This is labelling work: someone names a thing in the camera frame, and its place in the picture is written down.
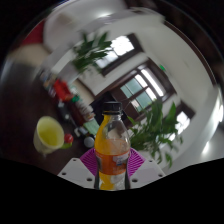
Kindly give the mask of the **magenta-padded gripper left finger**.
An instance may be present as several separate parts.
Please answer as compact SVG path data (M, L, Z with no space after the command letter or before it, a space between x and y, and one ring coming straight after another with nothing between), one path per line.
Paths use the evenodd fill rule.
M58 176L84 188L98 189L99 176L95 149L88 150L80 158L72 158Z

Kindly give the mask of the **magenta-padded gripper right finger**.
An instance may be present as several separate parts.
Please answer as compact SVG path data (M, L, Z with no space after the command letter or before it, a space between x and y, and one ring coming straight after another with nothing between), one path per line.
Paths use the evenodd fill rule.
M143 187L164 176L164 172L153 159L143 157L135 149L130 150L128 180L131 189Z

